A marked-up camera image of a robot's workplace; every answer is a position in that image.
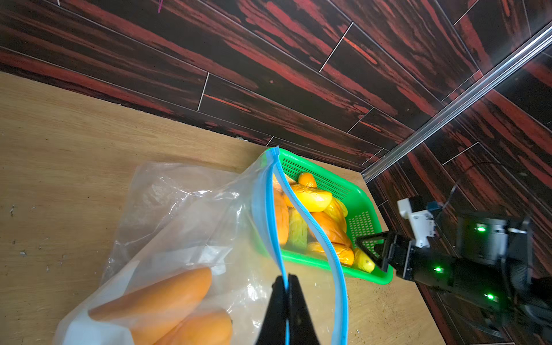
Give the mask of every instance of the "metal rail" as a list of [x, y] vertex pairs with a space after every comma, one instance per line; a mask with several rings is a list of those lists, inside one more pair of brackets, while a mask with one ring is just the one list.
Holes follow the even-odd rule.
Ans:
[[552, 22], [536, 33], [518, 50], [510, 54], [490, 72], [485, 74], [475, 84], [463, 92], [457, 99], [449, 103], [430, 121], [426, 122], [420, 129], [405, 139], [402, 143], [389, 151], [383, 158], [366, 168], [362, 172], [365, 182], [369, 182], [377, 175], [406, 156], [416, 146], [423, 143], [444, 125], [466, 110], [487, 92], [500, 84], [504, 79], [522, 67], [527, 61], [543, 51], [552, 43]]

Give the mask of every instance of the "green plastic basket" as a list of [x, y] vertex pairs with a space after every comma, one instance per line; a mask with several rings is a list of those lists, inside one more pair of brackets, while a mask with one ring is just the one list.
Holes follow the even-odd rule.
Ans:
[[[358, 236], [381, 232], [381, 225], [376, 215], [374, 205], [366, 193], [358, 188], [358, 186], [282, 148], [280, 149], [280, 164], [282, 164], [286, 175], [295, 181], [299, 178], [300, 173], [311, 173], [316, 180], [318, 188], [332, 192], [335, 198], [341, 200], [345, 204], [348, 210], [348, 215], [345, 218], [347, 221], [347, 236], [353, 241], [353, 247], [356, 248], [354, 242]], [[373, 242], [368, 244], [368, 247], [373, 251]], [[330, 269], [330, 265], [327, 261], [306, 254], [283, 249], [282, 256], [286, 261], [322, 269]], [[389, 284], [393, 278], [392, 269], [384, 273], [378, 267], [374, 268], [371, 273], [350, 267], [343, 267], [343, 272], [350, 277], [360, 278], [382, 285]]]

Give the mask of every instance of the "yellow mango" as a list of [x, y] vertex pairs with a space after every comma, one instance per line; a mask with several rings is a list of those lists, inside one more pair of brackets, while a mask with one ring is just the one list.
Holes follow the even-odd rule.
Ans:
[[[338, 245], [336, 243], [332, 243], [333, 249], [335, 249], [337, 257], [339, 258], [339, 262], [341, 262], [342, 265], [350, 267], [354, 262], [354, 254], [351, 248], [344, 246], [344, 245]], [[324, 256], [326, 253], [324, 252], [324, 249], [318, 242], [310, 242], [307, 245], [307, 251], [311, 253], [318, 253], [323, 254]]]
[[343, 216], [346, 217], [349, 215], [349, 211], [345, 207], [345, 204], [341, 202], [341, 200], [336, 199], [337, 203], [341, 206], [341, 210], [343, 211]]
[[376, 267], [375, 263], [370, 259], [366, 253], [364, 253], [360, 248], [354, 249], [354, 262], [353, 268], [363, 270], [365, 272], [372, 272]]
[[276, 214], [276, 228], [278, 241], [283, 246], [288, 241], [289, 235], [289, 211], [285, 205], [284, 197], [274, 188], [274, 212]]
[[[293, 184], [296, 184], [297, 182], [295, 182], [291, 177], [285, 175], [285, 179], [288, 180], [288, 183], [290, 185], [293, 185]], [[278, 180], [276, 179], [276, 175], [272, 174], [272, 187], [274, 189], [276, 189], [277, 191], [279, 191], [281, 194], [284, 193], [284, 190], [282, 189], [282, 186], [280, 185], [280, 183], [278, 182]]]
[[301, 173], [301, 175], [299, 175], [299, 179], [297, 180], [297, 183], [311, 188], [318, 187], [318, 185], [316, 184], [316, 181], [314, 180], [314, 176], [311, 173]]
[[[302, 184], [294, 184], [291, 189], [309, 212], [322, 212], [332, 202], [332, 193], [318, 188], [307, 187]], [[287, 195], [284, 195], [285, 204], [293, 207]]]
[[307, 248], [307, 234], [309, 226], [296, 209], [289, 209], [289, 237], [288, 242], [297, 249]]
[[324, 213], [330, 216], [334, 221], [336, 221], [339, 229], [343, 233], [347, 233], [347, 222], [345, 221], [345, 216], [343, 215], [343, 209], [339, 204], [339, 200], [332, 198], [332, 201], [324, 210]]
[[[316, 220], [318, 225], [320, 225], [326, 236], [328, 236], [330, 242], [353, 248], [353, 242], [351, 242], [349, 237], [347, 237], [347, 235], [343, 231], [341, 231], [336, 221], [334, 221], [330, 216], [328, 216], [324, 212], [311, 212], [311, 215], [314, 220]], [[312, 229], [310, 228], [309, 233], [312, 237], [315, 237]]]

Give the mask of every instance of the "dark red wood-pattern wall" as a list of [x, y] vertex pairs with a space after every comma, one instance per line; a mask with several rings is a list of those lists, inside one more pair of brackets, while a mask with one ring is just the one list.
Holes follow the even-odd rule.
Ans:
[[4, 0], [0, 70], [362, 171], [550, 20], [523, 1]]
[[[552, 0], [164, 0], [157, 8], [158, 0], [4, 0], [0, 71], [362, 171], [552, 19]], [[433, 245], [454, 253], [456, 209], [490, 203], [514, 213], [539, 200], [539, 227], [550, 229], [551, 59], [539, 55], [370, 185], [390, 226], [408, 229], [395, 200], [443, 201], [469, 164], [496, 159], [535, 178], [473, 171]], [[539, 233], [541, 257], [548, 234]], [[477, 312], [421, 292], [449, 345], [500, 342], [451, 308]], [[512, 341], [533, 338], [509, 330]]]
[[[456, 213], [532, 214], [533, 275], [552, 275], [552, 56], [542, 52], [468, 110], [368, 183], [390, 229], [413, 236], [396, 202], [413, 195], [444, 202], [459, 182], [432, 247], [456, 255]], [[481, 164], [469, 171], [468, 168]], [[447, 344], [545, 344], [518, 326], [497, 338], [474, 329], [485, 325], [478, 308], [419, 286]]]

